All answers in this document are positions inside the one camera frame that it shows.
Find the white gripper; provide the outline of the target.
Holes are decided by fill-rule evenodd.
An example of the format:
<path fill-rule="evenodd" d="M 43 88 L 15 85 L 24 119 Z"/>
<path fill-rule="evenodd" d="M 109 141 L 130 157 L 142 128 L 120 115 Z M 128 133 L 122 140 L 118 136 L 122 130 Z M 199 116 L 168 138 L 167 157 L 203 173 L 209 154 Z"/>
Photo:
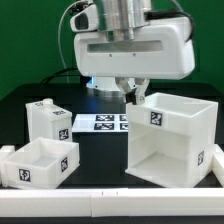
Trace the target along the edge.
<path fill-rule="evenodd" d="M 136 103 L 143 104 L 149 79 L 178 80 L 194 70 L 190 31 L 189 19 L 177 17 L 136 28 L 130 41 L 109 42 L 101 32 L 79 33 L 74 39 L 76 63 L 84 76 L 116 77 L 125 103 L 132 95 L 128 78 L 136 78 Z"/>

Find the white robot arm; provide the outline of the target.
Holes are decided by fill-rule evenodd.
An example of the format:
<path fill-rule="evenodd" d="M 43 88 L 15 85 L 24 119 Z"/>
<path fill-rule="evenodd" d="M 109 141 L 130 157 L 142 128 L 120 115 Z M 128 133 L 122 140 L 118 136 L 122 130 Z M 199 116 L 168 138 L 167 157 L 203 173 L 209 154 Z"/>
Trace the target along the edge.
<path fill-rule="evenodd" d="M 127 103 L 142 104 L 150 80 L 183 79 L 195 68 L 193 21 L 181 8 L 154 11 L 144 0 L 87 0 L 70 26 L 81 74 L 113 77 Z"/>

